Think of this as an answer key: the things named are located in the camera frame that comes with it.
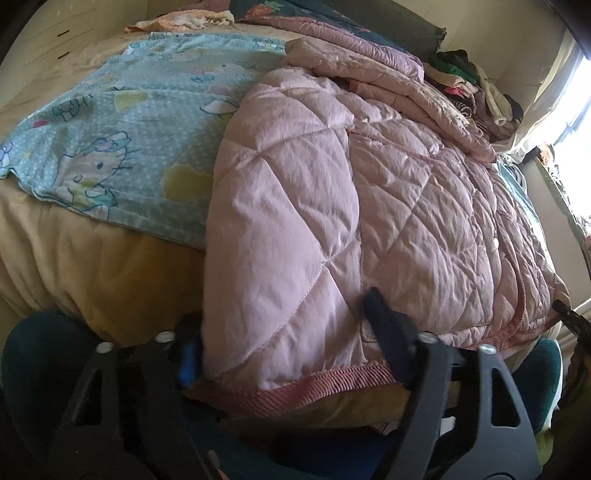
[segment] drawer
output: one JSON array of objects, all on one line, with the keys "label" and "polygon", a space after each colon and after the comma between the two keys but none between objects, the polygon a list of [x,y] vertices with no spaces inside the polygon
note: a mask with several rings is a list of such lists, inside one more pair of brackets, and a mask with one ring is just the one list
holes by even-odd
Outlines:
[{"label": "drawer", "polygon": [[49,25],[45,30],[22,42],[25,62],[36,60],[54,48],[95,29],[98,21],[96,8],[70,17],[58,24]]},{"label": "drawer", "polygon": [[102,0],[47,0],[22,29],[20,40],[29,40],[69,18],[100,8]]},{"label": "drawer", "polygon": [[27,81],[30,82],[42,72],[52,70],[61,59],[74,56],[76,53],[95,42],[97,36],[98,34],[96,30],[86,31],[28,62],[24,67]]}]

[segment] folded clothes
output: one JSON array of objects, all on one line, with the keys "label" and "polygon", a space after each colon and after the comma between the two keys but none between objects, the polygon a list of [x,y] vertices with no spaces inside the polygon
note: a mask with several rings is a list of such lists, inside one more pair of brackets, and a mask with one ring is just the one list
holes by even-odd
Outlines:
[{"label": "folded clothes", "polygon": [[458,87],[446,87],[443,92],[449,95],[456,95],[462,98],[466,98],[468,96],[465,94],[464,90],[461,90]]},{"label": "folded clothes", "polygon": [[455,65],[452,65],[451,63],[446,63],[445,61],[438,58],[437,55],[433,55],[429,60],[429,63],[440,72],[459,76],[467,82],[470,82],[472,85],[478,84],[474,77],[468,75],[466,72],[464,72],[462,69],[459,69]]},{"label": "folded clothes", "polygon": [[480,84],[480,73],[475,68],[475,65],[468,60],[468,53],[466,50],[440,51],[437,53],[437,57],[445,63],[456,66],[461,71],[474,78],[476,83]]},{"label": "folded clothes", "polygon": [[463,92],[463,96],[469,98],[474,105],[476,105],[476,100],[474,100],[474,95],[477,94],[480,89],[472,85],[471,83],[461,83],[457,86]]},{"label": "folded clothes", "polygon": [[450,75],[449,73],[443,73],[432,67],[430,64],[423,62],[425,69],[425,75],[435,80],[437,83],[441,83],[446,87],[457,87],[466,83],[465,79],[459,75]]},{"label": "folded clothes", "polygon": [[491,142],[506,140],[515,133],[515,125],[511,122],[506,122],[503,125],[498,125],[491,112],[489,111],[488,103],[486,101],[486,93],[484,91],[478,92],[476,99],[476,115],[474,117],[477,126],[490,137]]},{"label": "folded clothes", "polygon": [[523,108],[511,96],[507,94],[505,94],[504,96],[507,100],[509,100],[509,103],[511,104],[511,109],[513,110],[513,121],[518,122],[520,124],[524,116]]},{"label": "folded clothes", "polygon": [[473,64],[480,76],[480,87],[484,90],[486,104],[491,111],[494,122],[500,127],[513,120],[513,110],[507,100],[494,83],[490,82],[485,71]]},{"label": "folded clothes", "polygon": [[441,92],[465,118],[472,118],[472,115],[476,112],[473,96],[472,98],[464,96],[463,90],[458,89],[458,87],[446,87],[429,77],[426,77],[426,81]]}]

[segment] quilted blanket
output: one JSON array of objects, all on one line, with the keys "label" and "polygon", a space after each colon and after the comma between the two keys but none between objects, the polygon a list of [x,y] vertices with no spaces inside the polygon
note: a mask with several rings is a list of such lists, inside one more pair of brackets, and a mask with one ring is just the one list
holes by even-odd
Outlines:
[{"label": "quilted blanket", "polygon": [[196,396],[272,416],[393,384],[371,286],[458,347],[508,355],[550,328],[566,288],[488,142],[395,62],[316,38],[286,52],[218,153]]}]

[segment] blue hello kitty blanket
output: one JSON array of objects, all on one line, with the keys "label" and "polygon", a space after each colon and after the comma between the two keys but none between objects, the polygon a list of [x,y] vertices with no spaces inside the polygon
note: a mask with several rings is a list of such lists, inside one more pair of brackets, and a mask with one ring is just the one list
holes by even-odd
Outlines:
[{"label": "blue hello kitty blanket", "polygon": [[0,143],[9,173],[41,200],[205,247],[217,149],[284,43],[152,33],[23,120]]}]

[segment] metal rivet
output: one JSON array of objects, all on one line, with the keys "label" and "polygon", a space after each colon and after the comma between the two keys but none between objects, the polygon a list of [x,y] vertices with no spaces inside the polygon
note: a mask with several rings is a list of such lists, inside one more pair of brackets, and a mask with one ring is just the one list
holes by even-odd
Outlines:
[{"label": "metal rivet", "polygon": [[496,348],[488,343],[483,343],[478,349],[485,355],[496,355]]},{"label": "metal rivet", "polygon": [[102,342],[96,346],[96,353],[109,353],[114,347],[111,342]]},{"label": "metal rivet", "polygon": [[158,343],[169,343],[173,342],[175,338],[176,335],[174,332],[166,330],[165,332],[160,332],[158,335],[156,335],[154,340],[156,340]]},{"label": "metal rivet", "polygon": [[437,338],[435,335],[429,332],[420,332],[418,334],[418,340],[422,343],[429,343],[432,345],[434,343],[437,343],[439,341],[439,338]]}]

